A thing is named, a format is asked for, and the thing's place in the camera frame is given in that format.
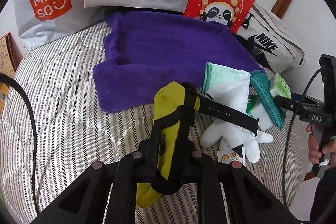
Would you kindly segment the person right hand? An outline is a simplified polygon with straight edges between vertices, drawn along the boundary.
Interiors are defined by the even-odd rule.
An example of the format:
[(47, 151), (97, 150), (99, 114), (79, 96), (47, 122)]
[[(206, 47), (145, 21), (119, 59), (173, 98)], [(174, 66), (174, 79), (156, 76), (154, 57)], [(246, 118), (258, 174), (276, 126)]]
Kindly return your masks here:
[(322, 149), (322, 152), (319, 150), (319, 143), (315, 139), (313, 135), (313, 129), (311, 127), (311, 124), (308, 124), (306, 127), (306, 132), (309, 133), (309, 139), (308, 139), (308, 158), (309, 161), (312, 164), (318, 164), (319, 159), (321, 158), (322, 154), (330, 153), (330, 160), (329, 160), (329, 166), (330, 168), (335, 168), (335, 152), (336, 152), (336, 142), (335, 140), (329, 141), (327, 145), (325, 145)]

